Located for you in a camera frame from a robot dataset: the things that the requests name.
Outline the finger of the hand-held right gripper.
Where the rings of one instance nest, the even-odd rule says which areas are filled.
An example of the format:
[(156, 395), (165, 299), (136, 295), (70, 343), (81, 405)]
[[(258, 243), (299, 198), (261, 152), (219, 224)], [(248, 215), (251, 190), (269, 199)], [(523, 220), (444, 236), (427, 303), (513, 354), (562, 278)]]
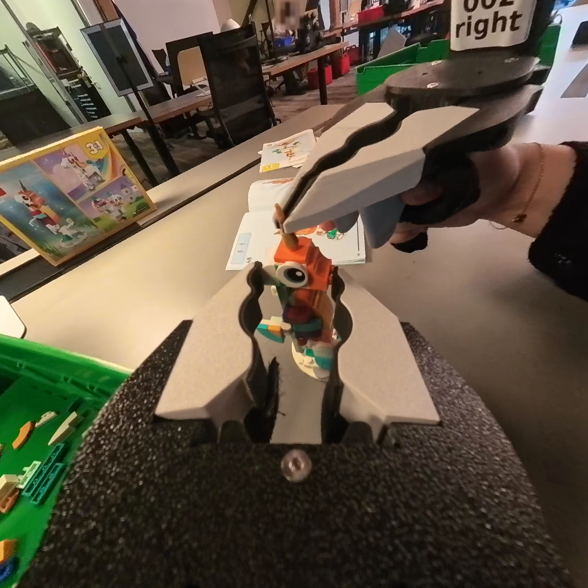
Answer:
[(281, 200), (285, 214), (347, 214), (342, 202), (359, 186), (352, 173), (367, 161), (359, 151), (391, 136), (396, 110), (388, 104), (363, 104), (324, 130)]
[(355, 212), (365, 212), (369, 206), (413, 188), (422, 176), (425, 149), (435, 146), (437, 140), (477, 111), (475, 107), (438, 107), (414, 112), (403, 119), (396, 111), (394, 133), (361, 149), (352, 159), (356, 161), (361, 155), (367, 156), (366, 163), (352, 173), (352, 179), (358, 180), (359, 186), (342, 202), (345, 208), (353, 210), (347, 214), (285, 214), (285, 231), (294, 233)]

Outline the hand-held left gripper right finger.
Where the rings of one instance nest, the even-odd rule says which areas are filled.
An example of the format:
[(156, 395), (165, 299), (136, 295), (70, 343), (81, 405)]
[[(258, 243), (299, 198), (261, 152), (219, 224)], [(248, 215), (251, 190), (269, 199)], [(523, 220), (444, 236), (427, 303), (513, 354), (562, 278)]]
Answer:
[(437, 426), (441, 418), (397, 316), (345, 270), (332, 282), (334, 348), (324, 392), (324, 443), (352, 429), (378, 443), (390, 425)]

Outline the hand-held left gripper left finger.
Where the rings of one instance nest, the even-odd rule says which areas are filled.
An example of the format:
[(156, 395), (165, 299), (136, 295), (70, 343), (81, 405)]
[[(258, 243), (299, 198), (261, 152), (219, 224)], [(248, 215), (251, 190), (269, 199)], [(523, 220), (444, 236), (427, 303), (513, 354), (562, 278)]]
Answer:
[(163, 420), (198, 420), (220, 434), (243, 426), (253, 442), (272, 437), (272, 367), (254, 333), (268, 277), (261, 262), (241, 270), (197, 311), (155, 409)]

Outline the orange lego seahorse model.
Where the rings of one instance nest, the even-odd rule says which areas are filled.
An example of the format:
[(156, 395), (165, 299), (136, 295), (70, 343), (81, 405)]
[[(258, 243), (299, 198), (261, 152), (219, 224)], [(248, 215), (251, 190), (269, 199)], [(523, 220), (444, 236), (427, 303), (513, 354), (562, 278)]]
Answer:
[(292, 355), (305, 374), (329, 378), (334, 349), (340, 338), (334, 328), (334, 303), (329, 296), (334, 266), (313, 240), (286, 232), (285, 213), (275, 204), (275, 221), (281, 241), (269, 254), (263, 270), (265, 284), (279, 298), (282, 314), (262, 319), (256, 331), (265, 338), (292, 342)]

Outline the green bin with lego pieces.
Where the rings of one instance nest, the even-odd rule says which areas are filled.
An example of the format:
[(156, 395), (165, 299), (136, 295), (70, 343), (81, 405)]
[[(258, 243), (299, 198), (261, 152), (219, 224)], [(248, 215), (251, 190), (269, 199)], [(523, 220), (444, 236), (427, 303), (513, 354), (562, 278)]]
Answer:
[[(62, 427), (82, 426), (66, 481), (86, 432), (131, 372), (92, 357), (2, 335), (1, 458), (11, 449), (23, 448), (43, 424), (64, 417)], [(1, 513), (14, 505), (18, 482), (17, 474), (1, 473)], [(12, 554), (13, 545), (9, 542), (8, 553), (1, 552), (1, 563), (5, 555)]]

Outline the pile of loose lego pieces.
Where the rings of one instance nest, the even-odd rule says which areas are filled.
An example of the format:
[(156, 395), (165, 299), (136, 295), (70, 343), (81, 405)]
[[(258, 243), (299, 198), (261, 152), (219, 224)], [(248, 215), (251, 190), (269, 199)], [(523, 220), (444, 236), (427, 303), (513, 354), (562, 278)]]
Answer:
[(16, 587), (35, 557), (48, 527), (73, 455), (82, 434), (80, 424), (62, 427), (64, 417), (55, 417), (33, 432), (23, 448), (1, 459), (2, 474), (17, 474), (14, 505), (1, 513), (1, 552), (13, 552), (1, 563), (1, 587)]

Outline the yellow lego set box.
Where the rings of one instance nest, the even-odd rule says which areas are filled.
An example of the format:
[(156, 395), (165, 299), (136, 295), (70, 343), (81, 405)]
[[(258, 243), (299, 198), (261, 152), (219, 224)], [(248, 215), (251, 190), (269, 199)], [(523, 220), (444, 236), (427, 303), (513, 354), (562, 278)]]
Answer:
[(35, 251), (61, 265), (154, 211), (95, 126), (1, 160), (1, 263)]

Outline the person's right hand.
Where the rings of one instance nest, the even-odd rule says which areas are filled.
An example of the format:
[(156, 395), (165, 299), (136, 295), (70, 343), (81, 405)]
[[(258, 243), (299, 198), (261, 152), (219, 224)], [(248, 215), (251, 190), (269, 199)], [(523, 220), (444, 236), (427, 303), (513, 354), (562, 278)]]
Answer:
[[(423, 224), (400, 222), (390, 243), (397, 248), (427, 233), (428, 229), (461, 228), (479, 220), (504, 224), (523, 212), (543, 174), (544, 149), (540, 143), (508, 144), (494, 151), (467, 155), (467, 169), (475, 173), (478, 199), (448, 218)], [(409, 207), (429, 203), (445, 203), (449, 195), (467, 181), (465, 171), (439, 172), (421, 180), (414, 188), (401, 193), (400, 199)]]

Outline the long green storage crate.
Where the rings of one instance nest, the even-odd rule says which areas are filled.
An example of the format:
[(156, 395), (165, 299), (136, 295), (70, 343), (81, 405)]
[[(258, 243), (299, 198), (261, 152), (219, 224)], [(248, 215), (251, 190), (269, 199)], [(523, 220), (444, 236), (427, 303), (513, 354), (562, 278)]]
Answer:
[[(537, 56), (539, 64), (535, 68), (531, 83), (544, 84), (555, 61), (561, 24), (551, 24), (540, 42)], [(391, 75), (407, 70), (414, 65), (447, 59), (450, 52), (449, 40), (430, 40), (414, 43), (388, 55), (357, 67), (357, 94), (363, 95), (383, 84)]]

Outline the closed instruction booklet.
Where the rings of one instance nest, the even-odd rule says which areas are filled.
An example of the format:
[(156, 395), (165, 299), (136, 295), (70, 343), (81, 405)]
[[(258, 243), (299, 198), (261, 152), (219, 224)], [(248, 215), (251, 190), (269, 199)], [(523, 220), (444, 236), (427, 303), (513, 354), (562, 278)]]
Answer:
[(307, 160), (316, 144), (313, 129), (301, 131), (279, 141), (265, 143), (260, 151), (260, 173), (282, 168), (299, 168)]

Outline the open instruction booklet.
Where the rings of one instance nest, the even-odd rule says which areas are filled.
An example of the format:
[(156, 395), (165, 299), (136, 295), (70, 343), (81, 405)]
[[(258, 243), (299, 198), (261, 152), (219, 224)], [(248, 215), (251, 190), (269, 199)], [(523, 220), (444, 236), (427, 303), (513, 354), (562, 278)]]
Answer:
[[(237, 231), (226, 270), (241, 270), (250, 262), (264, 261), (275, 250), (280, 236), (273, 223), (274, 205), (280, 201), (291, 178), (255, 181), (247, 194), (248, 212), (243, 216)], [(366, 246), (364, 226), (359, 219), (347, 232), (337, 229), (326, 231), (314, 226), (297, 232), (319, 247), (322, 254), (337, 266), (364, 264)]]

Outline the black mesh office chair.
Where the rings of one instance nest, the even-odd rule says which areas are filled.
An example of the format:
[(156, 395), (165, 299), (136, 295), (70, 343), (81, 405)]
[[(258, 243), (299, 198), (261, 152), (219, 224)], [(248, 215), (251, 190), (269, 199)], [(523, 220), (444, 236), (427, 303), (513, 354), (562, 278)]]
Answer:
[(202, 113), (208, 135), (232, 148), (275, 127), (254, 24), (199, 36), (212, 107)]

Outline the wooden office desk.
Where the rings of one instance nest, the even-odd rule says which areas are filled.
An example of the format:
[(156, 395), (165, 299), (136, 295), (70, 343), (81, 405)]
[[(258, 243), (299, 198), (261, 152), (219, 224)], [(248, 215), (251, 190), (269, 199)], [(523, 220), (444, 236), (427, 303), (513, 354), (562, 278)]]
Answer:
[(198, 108), (207, 107), (211, 104), (212, 97), (210, 94), (198, 95), (196, 92), (192, 92), (154, 106), (144, 106), (139, 112), (133, 112), (128, 115), (109, 115), (100, 119), (97, 125), (103, 128), (110, 137), (117, 135), (123, 137), (145, 178), (151, 187), (155, 187), (159, 184), (159, 181), (156, 179), (136, 143), (130, 138), (128, 130), (131, 128), (140, 128), (147, 132), (169, 176), (173, 178), (178, 176), (180, 171), (165, 139), (159, 132), (158, 126), (181, 115), (195, 114)]

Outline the white desk lamp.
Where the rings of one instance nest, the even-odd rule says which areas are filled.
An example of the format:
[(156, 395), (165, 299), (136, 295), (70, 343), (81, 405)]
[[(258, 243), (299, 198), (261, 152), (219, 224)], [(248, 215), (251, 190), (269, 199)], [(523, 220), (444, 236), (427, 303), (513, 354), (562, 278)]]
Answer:
[(18, 313), (1, 295), (1, 335), (23, 339), (26, 335), (26, 326)]

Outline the grey screen on stand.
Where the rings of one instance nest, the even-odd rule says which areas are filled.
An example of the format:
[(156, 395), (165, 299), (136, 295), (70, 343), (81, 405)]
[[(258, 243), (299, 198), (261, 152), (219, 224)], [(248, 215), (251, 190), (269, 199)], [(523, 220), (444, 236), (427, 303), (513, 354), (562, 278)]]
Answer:
[(172, 177), (178, 176), (179, 168), (142, 96), (144, 90), (153, 87), (152, 76), (124, 21), (115, 19), (87, 26), (80, 32), (116, 94), (120, 97), (129, 94), (135, 96), (141, 107), (148, 134), (162, 162)]

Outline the black roll-up banner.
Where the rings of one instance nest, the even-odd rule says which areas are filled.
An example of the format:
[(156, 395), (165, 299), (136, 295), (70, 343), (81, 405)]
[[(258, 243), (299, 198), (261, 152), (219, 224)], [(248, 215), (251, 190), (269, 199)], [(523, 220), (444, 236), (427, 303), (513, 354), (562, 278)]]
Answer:
[(97, 121), (111, 115), (97, 87), (86, 75), (67, 80), (67, 91), (87, 122)]

